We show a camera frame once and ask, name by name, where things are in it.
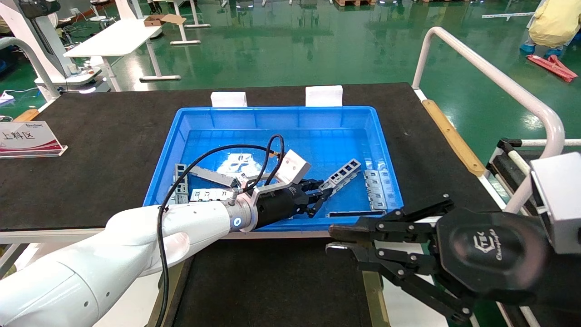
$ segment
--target power strip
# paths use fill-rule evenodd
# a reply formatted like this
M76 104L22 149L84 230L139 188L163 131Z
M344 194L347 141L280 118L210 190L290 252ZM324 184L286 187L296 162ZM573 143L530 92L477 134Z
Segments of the power strip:
M0 95L0 106L7 104L14 100L14 97L10 94L2 94Z

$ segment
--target blue plastic bin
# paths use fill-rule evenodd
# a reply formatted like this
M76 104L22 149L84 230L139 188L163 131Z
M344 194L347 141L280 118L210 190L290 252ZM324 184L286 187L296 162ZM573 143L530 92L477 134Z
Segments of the blue plastic bin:
M293 149L311 163L306 178L326 180L353 158L361 162L361 172L331 197L314 218L298 215L259 231L327 230L332 223L355 223L357 217L328 218L327 214L370 210L364 169L380 171L389 211L403 206L377 113L369 106L182 108L171 125L144 205L161 204L173 182L176 163L189 165L204 152L222 145L266 146L275 133L284 137L287 150ZM260 150L225 150L204 159L200 166L217 170L229 154L249 154L259 164L265 155ZM275 165L276 160L271 159L267 171ZM218 187L195 177L188 182L190 190Z

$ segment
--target cardboard box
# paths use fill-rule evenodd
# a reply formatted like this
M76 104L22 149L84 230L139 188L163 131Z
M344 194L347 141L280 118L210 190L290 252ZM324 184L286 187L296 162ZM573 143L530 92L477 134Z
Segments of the cardboard box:
M161 26L165 23L172 23L176 25L182 25L185 22L185 17L167 14L167 15L150 15L144 20L145 26Z

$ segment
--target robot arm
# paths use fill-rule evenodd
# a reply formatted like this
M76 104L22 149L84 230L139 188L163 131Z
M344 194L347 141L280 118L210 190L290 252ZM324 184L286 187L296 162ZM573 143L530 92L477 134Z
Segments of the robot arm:
M168 266L228 233L250 231L296 214L314 215L332 189L319 191L322 180L304 180L310 165L294 152L287 152L284 159L275 175L278 183L255 187L233 202L168 206L162 225ZM137 277L161 270L158 213L158 206L119 212L99 234L0 280L0 326L94 325Z
M531 163L539 217L472 212L452 200L429 200L354 226L331 226L328 254L348 254L360 270L379 272L456 323L477 299L579 311L581 283L581 155ZM437 222L426 218L441 216ZM379 243L427 243L428 254ZM436 287L417 275L432 275Z

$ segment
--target wooden strip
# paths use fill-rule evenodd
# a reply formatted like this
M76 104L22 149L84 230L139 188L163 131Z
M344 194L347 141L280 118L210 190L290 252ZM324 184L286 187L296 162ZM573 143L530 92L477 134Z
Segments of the wooden strip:
M377 272L362 271L367 306L371 316L372 327L389 327L388 311L385 308L381 276Z
M466 144L464 139L458 134L458 131L452 126L448 118L444 116L444 113L432 100L426 99L422 101L422 105L426 108L426 111L430 114L433 121L436 122L438 128L444 134L446 140L450 144L450 147L454 150L456 155L468 171L480 177L484 174L484 165L478 160L478 157L472 152L472 149Z
M20 116L16 117L15 122L29 122L38 116L39 112L36 109L28 109Z

